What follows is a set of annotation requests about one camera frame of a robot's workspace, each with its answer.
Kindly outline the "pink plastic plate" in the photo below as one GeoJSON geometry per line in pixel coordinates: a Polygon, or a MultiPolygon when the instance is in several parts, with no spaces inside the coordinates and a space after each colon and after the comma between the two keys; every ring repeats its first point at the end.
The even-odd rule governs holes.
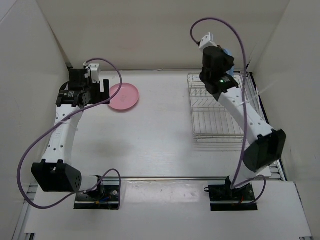
{"type": "Polygon", "coordinates": [[[140,93],[136,86],[130,83],[123,83],[120,91],[108,106],[115,111],[127,111],[138,103],[139,98],[140,93]]]}

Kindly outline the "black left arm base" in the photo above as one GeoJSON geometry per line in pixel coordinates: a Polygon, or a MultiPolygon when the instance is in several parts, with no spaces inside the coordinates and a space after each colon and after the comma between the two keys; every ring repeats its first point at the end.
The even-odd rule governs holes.
{"type": "Polygon", "coordinates": [[[119,210],[121,205],[121,181],[104,180],[96,190],[77,193],[75,210],[119,210]]]}

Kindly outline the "blue plastic plate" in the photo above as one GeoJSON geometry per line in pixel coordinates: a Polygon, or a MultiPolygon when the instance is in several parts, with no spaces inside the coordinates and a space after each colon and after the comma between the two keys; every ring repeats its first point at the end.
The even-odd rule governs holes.
{"type": "Polygon", "coordinates": [[[223,48],[224,52],[224,62],[223,62],[223,67],[225,72],[230,75],[231,77],[234,76],[234,68],[235,68],[235,59],[232,56],[231,52],[228,49],[223,48]]]}

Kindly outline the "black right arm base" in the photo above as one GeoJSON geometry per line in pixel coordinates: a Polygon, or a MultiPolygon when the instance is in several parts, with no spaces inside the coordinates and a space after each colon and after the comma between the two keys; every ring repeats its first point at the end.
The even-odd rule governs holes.
{"type": "Polygon", "coordinates": [[[211,212],[257,211],[255,194],[251,183],[240,188],[231,189],[227,177],[223,183],[213,182],[203,189],[209,194],[211,212]]]}

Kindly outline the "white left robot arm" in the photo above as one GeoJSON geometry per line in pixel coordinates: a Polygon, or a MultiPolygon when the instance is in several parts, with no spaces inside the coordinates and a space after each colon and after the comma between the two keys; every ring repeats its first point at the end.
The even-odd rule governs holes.
{"type": "Polygon", "coordinates": [[[72,167],[72,149],[83,109],[110,97],[109,88],[101,90],[100,67],[93,63],[81,69],[69,69],[56,100],[55,122],[62,124],[51,134],[49,144],[39,163],[31,172],[44,192],[78,193],[87,190],[93,200],[100,200],[105,188],[98,176],[87,175],[72,167]]]}

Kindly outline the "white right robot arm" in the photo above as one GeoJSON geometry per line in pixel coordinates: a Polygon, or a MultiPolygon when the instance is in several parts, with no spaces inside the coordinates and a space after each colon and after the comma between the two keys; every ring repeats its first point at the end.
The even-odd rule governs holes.
{"type": "Polygon", "coordinates": [[[234,118],[243,131],[243,141],[248,143],[240,154],[233,174],[227,177],[224,193],[230,200],[238,199],[243,188],[265,167],[281,158],[286,134],[274,129],[257,111],[246,103],[244,88],[228,74],[234,58],[219,46],[202,49],[202,71],[199,75],[206,90],[234,118]]]}

